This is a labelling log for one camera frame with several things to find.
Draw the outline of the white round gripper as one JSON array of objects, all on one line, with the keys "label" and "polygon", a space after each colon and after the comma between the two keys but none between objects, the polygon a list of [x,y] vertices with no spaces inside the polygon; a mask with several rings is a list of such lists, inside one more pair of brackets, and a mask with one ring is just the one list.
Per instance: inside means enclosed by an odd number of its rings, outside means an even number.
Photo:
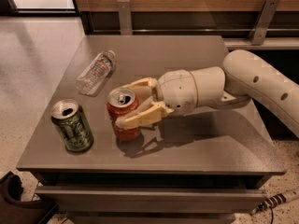
[{"label": "white round gripper", "polygon": [[[157,123],[171,113],[174,116],[188,114],[197,105],[194,78],[185,70],[167,72],[158,79],[158,82],[155,78],[145,77],[123,87],[131,89],[141,105],[116,119],[115,125],[121,130]],[[155,90],[160,102],[152,98]]]}]

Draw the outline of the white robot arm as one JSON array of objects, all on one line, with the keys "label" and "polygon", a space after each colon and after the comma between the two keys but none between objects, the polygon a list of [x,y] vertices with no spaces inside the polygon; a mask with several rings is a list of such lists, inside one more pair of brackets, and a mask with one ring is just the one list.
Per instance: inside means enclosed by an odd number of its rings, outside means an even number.
[{"label": "white robot arm", "polygon": [[122,130],[151,125],[169,115],[189,114],[202,106],[232,109],[254,99],[299,136],[299,85],[246,50],[228,53],[221,67],[171,71],[126,87],[142,103],[116,119]]}]

